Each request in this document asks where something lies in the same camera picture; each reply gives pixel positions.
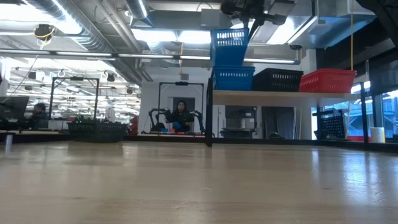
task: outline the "stacked blue baskets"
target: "stacked blue baskets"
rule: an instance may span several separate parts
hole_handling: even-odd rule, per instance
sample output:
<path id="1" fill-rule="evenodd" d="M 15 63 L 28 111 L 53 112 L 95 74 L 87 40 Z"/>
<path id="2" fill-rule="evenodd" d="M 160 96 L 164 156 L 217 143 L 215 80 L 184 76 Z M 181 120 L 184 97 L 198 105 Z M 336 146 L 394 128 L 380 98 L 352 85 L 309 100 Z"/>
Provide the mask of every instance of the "stacked blue baskets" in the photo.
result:
<path id="1" fill-rule="evenodd" d="M 249 29 L 211 31 L 215 90 L 251 90 L 254 67 L 242 66 L 248 43 Z"/>

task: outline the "paper towel roll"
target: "paper towel roll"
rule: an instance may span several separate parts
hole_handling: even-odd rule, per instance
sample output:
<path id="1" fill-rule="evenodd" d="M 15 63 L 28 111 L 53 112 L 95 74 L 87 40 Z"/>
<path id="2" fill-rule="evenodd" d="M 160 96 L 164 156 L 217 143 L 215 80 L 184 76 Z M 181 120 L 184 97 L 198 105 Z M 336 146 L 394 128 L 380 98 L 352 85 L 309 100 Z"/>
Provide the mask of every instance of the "paper towel roll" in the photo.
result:
<path id="1" fill-rule="evenodd" d="M 371 128 L 371 142 L 386 143 L 384 128 Z"/>

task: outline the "computer monitor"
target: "computer monitor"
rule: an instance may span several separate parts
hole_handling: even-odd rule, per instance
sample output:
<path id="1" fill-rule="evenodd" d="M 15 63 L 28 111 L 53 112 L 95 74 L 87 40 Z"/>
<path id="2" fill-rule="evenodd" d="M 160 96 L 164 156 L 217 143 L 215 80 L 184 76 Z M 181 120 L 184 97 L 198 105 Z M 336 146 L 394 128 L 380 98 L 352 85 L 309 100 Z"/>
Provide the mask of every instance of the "computer monitor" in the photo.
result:
<path id="1" fill-rule="evenodd" d="M 0 97 L 0 116 L 6 119 L 23 118 L 28 102 L 28 96 Z"/>

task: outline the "shelf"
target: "shelf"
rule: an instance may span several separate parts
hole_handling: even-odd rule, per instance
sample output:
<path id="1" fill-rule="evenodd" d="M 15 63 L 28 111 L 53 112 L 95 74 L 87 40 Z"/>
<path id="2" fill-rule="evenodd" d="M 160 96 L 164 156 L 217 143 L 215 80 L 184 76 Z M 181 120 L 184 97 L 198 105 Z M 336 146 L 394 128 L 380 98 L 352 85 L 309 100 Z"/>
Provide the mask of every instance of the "shelf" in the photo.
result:
<path id="1" fill-rule="evenodd" d="M 360 99 L 360 94 L 213 90 L 214 105 L 323 107 Z"/>

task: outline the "dark hair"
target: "dark hair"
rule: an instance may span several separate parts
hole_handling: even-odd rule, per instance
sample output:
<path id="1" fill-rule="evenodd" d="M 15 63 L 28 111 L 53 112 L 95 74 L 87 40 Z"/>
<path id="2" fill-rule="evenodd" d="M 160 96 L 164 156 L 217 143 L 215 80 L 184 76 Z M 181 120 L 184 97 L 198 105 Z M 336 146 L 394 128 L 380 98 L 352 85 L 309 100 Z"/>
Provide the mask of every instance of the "dark hair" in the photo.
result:
<path id="1" fill-rule="evenodd" d="M 37 103 L 35 106 L 39 107 L 40 109 L 42 109 L 42 111 L 45 112 L 45 105 L 44 105 L 44 103 Z"/>
<path id="2" fill-rule="evenodd" d="M 187 103 L 186 103 L 185 101 L 183 101 L 183 100 L 180 100 L 180 101 L 177 103 L 176 110 L 178 111 L 178 105 L 179 105 L 180 103 L 183 103 L 183 104 L 184 104 L 184 110 L 183 110 L 183 111 L 186 111 L 186 110 L 187 110 Z"/>

